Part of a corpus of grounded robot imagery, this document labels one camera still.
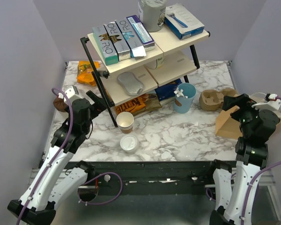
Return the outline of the brown paper cups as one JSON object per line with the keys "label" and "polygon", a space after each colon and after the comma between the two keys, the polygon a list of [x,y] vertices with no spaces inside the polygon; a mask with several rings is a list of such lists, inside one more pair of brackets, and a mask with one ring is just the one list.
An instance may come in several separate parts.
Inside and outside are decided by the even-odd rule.
{"label": "brown paper cups", "polygon": [[121,112],[116,117],[116,123],[122,133],[128,134],[133,130],[134,116],[130,112]]}

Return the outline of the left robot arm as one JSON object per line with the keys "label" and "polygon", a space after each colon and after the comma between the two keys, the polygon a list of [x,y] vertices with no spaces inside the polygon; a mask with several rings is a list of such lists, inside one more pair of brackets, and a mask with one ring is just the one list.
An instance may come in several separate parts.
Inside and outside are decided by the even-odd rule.
{"label": "left robot arm", "polygon": [[80,161],[60,183],[57,182],[63,169],[92,132],[92,120],[106,110],[101,97],[88,91],[94,103],[78,95],[67,95],[65,101],[67,118],[58,128],[51,141],[46,159],[33,182],[18,200],[11,200],[7,209],[28,225],[49,225],[54,220],[57,208],[81,184],[90,185],[95,171],[86,162]]}

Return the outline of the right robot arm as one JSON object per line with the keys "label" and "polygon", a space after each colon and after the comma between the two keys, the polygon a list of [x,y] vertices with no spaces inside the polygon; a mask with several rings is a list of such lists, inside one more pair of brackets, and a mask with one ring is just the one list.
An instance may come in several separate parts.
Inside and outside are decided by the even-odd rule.
{"label": "right robot arm", "polygon": [[211,225],[250,225],[255,194],[268,159],[267,141],[276,130],[280,118],[271,110],[255,108],[256,101],[247,94],[225,96],[224,111],[237,106],[231,118],[239,122],[242,136],[235,146],[236,177],[232,168],[214,160],[214,168],[207,170],[206,178],[215,184],[215,209]]}

